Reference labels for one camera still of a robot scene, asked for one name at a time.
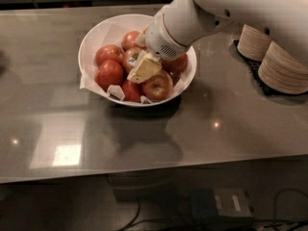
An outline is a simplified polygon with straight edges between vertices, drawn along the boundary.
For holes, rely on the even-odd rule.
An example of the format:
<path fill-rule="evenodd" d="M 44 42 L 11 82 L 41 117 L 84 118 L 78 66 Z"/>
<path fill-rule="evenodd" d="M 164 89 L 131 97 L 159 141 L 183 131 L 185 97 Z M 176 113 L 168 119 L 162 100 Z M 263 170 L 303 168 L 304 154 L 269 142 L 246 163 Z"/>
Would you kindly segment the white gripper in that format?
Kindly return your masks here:
<path fill-rule="evenodd" d="M 136 64 L 127 79 L 133 83 L 143 83 L 161 68 L 161 59 L 173 61 L 189 49 L 186 43 L 185 23 L 170 13 L 162 13 L 153 18 L 135 38 L 139 47 L 147 47 L 150 52 L 141 51 Z"/>

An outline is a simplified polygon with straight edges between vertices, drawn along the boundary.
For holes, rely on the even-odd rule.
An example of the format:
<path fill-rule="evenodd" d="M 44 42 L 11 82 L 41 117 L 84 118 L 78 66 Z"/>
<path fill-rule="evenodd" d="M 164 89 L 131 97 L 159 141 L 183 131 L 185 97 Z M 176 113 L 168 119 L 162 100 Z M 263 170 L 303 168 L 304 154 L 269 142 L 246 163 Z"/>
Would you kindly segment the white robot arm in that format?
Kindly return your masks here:
<path fill-rule="evenodd" d="M 142 83 L 187 52 L 197 40 L 234 22 L 268 32 L 302 64 L 308 64 L 308 0 L 173 0 L 156 13 L 141 35 L 147 51 L 128 79 Z"/>

